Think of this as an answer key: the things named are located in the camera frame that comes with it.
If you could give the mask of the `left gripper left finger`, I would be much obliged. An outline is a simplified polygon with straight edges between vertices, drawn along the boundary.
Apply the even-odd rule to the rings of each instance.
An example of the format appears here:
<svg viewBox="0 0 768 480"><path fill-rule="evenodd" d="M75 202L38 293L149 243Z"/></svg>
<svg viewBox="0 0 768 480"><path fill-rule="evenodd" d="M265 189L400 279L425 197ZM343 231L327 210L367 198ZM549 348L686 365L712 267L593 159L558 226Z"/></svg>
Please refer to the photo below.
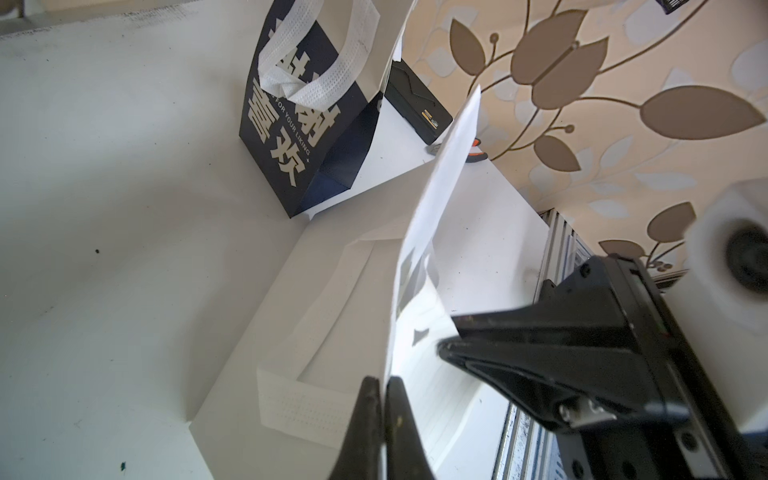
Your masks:
<svg viewBox="0 0 768 480"><path fill-rule="evenodd" d="M365 377L329 479L376 480L380 476L382 397L380 381Z"/></svg>

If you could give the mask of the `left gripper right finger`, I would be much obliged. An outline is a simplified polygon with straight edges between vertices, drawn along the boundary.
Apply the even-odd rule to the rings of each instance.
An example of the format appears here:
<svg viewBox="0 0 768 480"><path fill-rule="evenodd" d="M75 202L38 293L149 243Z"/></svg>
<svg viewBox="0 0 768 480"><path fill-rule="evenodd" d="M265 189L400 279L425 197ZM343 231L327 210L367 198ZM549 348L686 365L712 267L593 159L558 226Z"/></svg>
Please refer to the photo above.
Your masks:
<svg viewBox="0 0 768 480"><path fill-rule="evenodd" d="M387 384L384 403L386 478L433 480L415 422L406 387L400 377Z"/></svg>

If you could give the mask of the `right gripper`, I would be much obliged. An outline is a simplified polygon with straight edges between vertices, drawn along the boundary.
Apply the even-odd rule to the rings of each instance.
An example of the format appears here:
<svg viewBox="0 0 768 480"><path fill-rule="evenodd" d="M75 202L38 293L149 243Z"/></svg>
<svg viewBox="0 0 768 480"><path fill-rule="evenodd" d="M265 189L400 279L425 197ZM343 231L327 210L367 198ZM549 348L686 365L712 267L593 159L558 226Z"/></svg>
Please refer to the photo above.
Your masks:
<svg viewBox="0 0 768 480"><path fill-rule="evenodd" d="M593 256L544 298L457 316L438 355L550 431L570 479L762 479L637 259Z"/></svg>

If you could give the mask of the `receipt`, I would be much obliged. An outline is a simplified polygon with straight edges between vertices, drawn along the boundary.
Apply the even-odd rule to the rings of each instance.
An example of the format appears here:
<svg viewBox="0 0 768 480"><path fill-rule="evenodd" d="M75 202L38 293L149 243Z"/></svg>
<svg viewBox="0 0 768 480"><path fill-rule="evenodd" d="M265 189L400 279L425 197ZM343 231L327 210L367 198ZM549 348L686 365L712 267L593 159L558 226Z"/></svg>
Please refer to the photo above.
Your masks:
<svg viewBox="0 0 768 480"><path fill-rule="evenodd" d="M467 422L480 383L443 361L438 344L458 332L437 292L433 237L476 136L481 93L474 90L434 161L403 240L391 377L406 387L432 472L446 460Z"/></svg>

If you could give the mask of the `large white paper bag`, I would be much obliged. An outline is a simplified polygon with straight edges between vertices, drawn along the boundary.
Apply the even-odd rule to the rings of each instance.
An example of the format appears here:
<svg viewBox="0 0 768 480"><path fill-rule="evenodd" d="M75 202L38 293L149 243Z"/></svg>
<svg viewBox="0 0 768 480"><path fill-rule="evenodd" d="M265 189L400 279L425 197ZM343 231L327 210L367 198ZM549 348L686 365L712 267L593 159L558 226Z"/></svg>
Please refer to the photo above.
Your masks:
<svg viewBox="0 0 768 480"><path fill-rule="evenodd" d="M216 479L321 479L362 380L391 376L403 240L424 164L316 215L191 423ZM489 161L465 164L436 233L455 316L534 300L548 230Z"/></svg>

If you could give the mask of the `navy bag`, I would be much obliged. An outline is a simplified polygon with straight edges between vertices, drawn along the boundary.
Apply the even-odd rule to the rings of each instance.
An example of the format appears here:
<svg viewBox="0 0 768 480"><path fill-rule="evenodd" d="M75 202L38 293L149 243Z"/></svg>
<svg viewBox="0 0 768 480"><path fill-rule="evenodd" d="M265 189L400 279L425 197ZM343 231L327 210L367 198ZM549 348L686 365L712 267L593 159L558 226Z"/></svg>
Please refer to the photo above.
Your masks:
<svg viewBox="0 0 768 480"><path fill-rule="evenodd" d="M274 1L239 136L294 217L349 190L368 155L411 1Z"/></svg>

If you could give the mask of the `black box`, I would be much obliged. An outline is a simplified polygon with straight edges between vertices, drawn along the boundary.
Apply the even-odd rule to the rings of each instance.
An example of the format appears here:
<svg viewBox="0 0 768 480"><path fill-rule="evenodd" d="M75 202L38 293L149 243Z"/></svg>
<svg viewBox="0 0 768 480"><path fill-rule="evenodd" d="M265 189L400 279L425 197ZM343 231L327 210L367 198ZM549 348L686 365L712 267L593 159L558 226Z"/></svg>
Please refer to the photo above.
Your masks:
<svg viewBox="0 0 768 480"><path fill-rule="evenodd" d="M452 115L404 61L393 61L385 97L426 145L434 144Z"/></svg>

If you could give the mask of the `orange handled pliers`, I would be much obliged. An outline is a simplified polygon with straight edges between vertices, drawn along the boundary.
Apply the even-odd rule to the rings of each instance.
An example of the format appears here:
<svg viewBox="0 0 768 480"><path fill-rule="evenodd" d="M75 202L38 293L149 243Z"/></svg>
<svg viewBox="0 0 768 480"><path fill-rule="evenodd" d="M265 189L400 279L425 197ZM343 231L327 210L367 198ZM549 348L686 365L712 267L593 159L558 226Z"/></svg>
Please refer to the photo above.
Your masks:
<svg viewBox="0 0 768 480"><path fill-rule="evenodd" d="M426 151L433 156L436 156L441 148L441 143L434 143L426 147ZM477 163L488 159L488 154L481 149L481 140L475 138L468 153L466 162Z"/></svg>

